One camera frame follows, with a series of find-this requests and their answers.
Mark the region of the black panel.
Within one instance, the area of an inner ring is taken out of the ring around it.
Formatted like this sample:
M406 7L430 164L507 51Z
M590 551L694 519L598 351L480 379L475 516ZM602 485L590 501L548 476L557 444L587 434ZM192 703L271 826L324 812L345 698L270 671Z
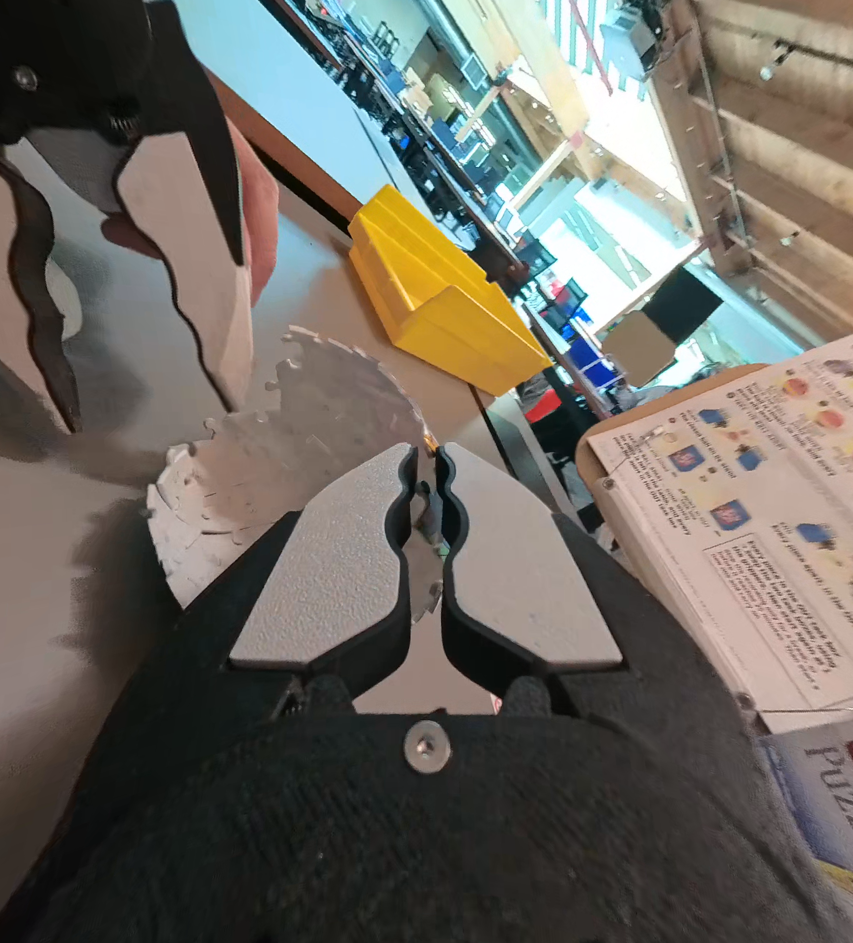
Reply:
M689 265L674 270L642 306L642 312L675 346L685 343L723 304Z

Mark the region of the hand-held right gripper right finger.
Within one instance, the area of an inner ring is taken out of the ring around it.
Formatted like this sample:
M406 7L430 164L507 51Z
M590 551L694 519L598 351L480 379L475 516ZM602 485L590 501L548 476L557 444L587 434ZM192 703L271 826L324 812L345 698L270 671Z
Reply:
M564 531L530 489L457 443L435 456L443 565L441 638L450 663L503 698L518 678L551 683L621 667L621 649Z

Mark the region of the instruction sheet board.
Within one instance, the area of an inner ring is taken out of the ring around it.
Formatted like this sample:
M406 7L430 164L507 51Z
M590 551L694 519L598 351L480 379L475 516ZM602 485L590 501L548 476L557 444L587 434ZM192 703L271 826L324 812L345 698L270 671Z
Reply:
M576 461L769 730L853 720L853 334L602 422Z

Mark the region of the blue puzzle box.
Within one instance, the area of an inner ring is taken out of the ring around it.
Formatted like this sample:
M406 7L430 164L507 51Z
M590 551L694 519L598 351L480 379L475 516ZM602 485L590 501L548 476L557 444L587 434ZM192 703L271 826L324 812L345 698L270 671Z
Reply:
M853 718L759 738L774 783L853 920Z

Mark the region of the beige panel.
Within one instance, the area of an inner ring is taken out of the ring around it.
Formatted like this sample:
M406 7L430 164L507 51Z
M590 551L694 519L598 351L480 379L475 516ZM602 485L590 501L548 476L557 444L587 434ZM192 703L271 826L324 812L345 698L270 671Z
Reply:
M606 332L602 350L631 387L642 388L676 362L677 345L642 310L634 310Z

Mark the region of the long white table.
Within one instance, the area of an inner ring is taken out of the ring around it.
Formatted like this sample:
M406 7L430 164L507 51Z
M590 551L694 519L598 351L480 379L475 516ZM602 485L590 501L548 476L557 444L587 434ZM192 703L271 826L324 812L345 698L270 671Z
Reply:
M260 2L176 2L192 52L223 110L277 181L277 267L295 266L294 227L307 225L346 255L347 226L385 186L394 187L446 242L504 290L518 273L506 245L476 244L437 222L373 121Z

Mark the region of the yellow plastic bin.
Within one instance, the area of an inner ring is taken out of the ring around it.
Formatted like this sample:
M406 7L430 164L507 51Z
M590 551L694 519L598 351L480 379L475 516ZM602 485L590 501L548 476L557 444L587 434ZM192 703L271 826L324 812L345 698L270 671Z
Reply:
M503 290L391 185L349 223L349 258L390 342L495 396L551 361Z

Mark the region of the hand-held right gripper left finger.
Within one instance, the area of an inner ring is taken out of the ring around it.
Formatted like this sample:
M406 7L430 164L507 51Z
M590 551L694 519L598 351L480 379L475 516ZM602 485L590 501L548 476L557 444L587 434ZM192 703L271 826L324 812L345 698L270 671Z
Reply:
M300 513L229 653L235 668L335 675L364 694L405 661L418 448L390 446Z

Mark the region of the partly built puzzle ball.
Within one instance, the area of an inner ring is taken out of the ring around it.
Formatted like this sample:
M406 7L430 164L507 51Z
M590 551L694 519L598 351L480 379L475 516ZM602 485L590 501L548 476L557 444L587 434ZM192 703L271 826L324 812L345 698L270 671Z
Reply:
M204 422L170 447L146 494L165 581L186 609L286 513L398 443L436 447L420 407L359 347L291 326L292 356L267 383L273 402Z

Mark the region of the person's left hand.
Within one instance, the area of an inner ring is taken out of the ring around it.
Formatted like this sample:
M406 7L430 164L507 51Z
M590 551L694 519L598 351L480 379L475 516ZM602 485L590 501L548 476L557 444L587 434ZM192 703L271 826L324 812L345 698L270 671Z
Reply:
M251 307L255 307L277 265L279 187L239 128L229 119L226 121L241 175Z

